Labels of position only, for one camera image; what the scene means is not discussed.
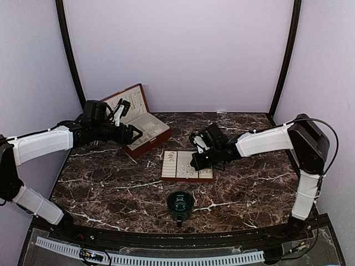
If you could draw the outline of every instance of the black bracket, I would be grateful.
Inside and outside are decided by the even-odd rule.
[[[12,201],[23,182],[18,178],[12,145],[0,135],[0,198]]]

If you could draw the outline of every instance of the small white object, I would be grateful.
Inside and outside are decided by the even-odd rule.
[[[210,148],[205,144],[204,140],[200,136],[194,137],[194,143],[197,145],[197,151],[201,154]]]

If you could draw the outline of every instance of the red wooden box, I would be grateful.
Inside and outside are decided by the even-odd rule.
[[[125,125],[134,125],[143,132],[143,136],[131,145],[122,145],[129,156],[136,159],[171,137],[171,128],[150,113],[142,84],[129,87],[103,101],[114,110],[121,98],[129,101],[131,107],[120,122]]]

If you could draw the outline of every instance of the open box lid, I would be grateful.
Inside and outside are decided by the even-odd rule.
[[[108,96],[102,101],[108,103],[112,110],[114,110],[121,98],[131,103],[126,116],[121,117],[120,119],[120,122],[123,124],[129,124],[132,120],[150,112],[141,83],[138,83],[114,95]]]

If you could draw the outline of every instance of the dark green cup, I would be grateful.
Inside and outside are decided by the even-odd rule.
[[[181,227],[182,222],[189,219],[194,207],[194,197],[186,191],[175,191],[166,200],[171,217]]]

